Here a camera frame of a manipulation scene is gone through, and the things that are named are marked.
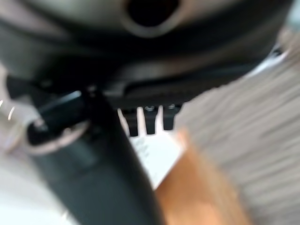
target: gray fabric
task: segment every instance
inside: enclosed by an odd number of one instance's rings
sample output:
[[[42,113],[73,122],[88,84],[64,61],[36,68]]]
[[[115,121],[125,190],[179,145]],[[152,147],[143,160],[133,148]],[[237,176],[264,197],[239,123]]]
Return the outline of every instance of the gray fabric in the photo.
[[[204,93],[176,121],[237,186],[255,225],[300,224],[300,35],[283,39],[283,63]]]

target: wooden surface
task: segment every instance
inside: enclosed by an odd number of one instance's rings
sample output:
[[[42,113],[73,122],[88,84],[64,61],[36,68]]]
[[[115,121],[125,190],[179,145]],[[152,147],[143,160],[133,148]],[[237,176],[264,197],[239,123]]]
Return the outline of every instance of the wooden surface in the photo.
[[[284,62],[204,93],[176,122],[238,187],[255,225],[300,224],[300,35],[281,39]]]
[[[180,136],[187,149],[156,190],[166,225],[250,225],[227,179]]]

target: round hole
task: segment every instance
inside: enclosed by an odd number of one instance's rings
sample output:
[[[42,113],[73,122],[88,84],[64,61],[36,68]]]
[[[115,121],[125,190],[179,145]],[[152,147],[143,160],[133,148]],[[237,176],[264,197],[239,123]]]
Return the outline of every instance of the round hole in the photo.
[[[180,0],[129,0],[126,10],[138,25],[156,27],[165,22],[179,5]]]

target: black handle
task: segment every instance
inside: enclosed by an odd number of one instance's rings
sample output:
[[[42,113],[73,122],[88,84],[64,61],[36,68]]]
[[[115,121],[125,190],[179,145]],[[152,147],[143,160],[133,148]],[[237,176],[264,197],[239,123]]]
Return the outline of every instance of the black handle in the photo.
[[[82,225],[163,225],[117,113],[108,110],[98,118],[70,145],[34,156],[39,170]]]

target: white paper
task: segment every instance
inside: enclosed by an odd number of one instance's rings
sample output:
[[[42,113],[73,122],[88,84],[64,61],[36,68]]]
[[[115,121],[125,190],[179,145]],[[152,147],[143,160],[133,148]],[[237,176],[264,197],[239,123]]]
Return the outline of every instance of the white paper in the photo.
[[[180,159],[182,145],[167,132],[132,137],[130,141],[155,190]]]

